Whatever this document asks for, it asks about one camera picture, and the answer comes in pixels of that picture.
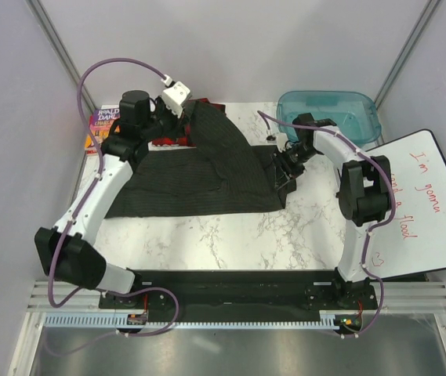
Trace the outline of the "dark pinstriped long sleeve shirt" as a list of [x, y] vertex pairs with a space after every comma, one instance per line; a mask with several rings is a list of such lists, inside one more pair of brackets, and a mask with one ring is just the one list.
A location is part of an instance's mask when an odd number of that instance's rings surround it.
[[275, 212], [296, 181], [284, 183], [275, 146], [252, 146], [220, 110], [195, 101], [186, 107], [188, 149], [151, 151], [121, 188], [106, 217], [186, 217]]

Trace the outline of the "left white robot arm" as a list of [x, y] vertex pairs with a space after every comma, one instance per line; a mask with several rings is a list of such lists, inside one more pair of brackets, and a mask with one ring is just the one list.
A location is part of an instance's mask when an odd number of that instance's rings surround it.
[[123, 94], [93, 177], [53, 227], [42, 227], [34, 236], [49, 281], [115, 293], [127, 308], [141, 304], [144, 290], [134, 283], [135, 273], [107, 262], [94, 248], [96, 235], [121, 188], [147, 156], [150, 142], [173, 137], [185, 126], [183, 111], [190, 98], [180, 81], [157, 99], [142, 90]]

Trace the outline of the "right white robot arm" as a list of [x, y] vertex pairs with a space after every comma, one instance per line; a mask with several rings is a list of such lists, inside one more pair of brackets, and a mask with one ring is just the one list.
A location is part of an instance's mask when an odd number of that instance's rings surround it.
[[383, 155], [368, 156], [329, 118], [316, 120], [303, 113], [288, 126], [295, 129], [298, 140], [277, 144], [273, 155], [277, 188], [290, 187], [316, 155], [327, 157], [340, 174], [336, 198], [346, 220], [345, 243], [331, 284], [321, 287], [317, 296], [343, 309], [373, 306], [370, 282], [380, 278], [368, 268], [369, 245], [375, 229], [389, 224], [396, 211], [390, 161]]

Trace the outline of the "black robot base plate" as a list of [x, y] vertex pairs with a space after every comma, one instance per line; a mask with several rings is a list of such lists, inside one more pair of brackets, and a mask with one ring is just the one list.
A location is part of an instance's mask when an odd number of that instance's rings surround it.
[[138, 270], [132, 286], [147, 292], [131, 298], [107, 295], [101, 309], [145, 309], [153, 320], [279, 321], [315, 320], [322, 310], [376, 309], [375, 302], [344, 309], [321, 302], [318, 293], [331, 284], [334, 270]]

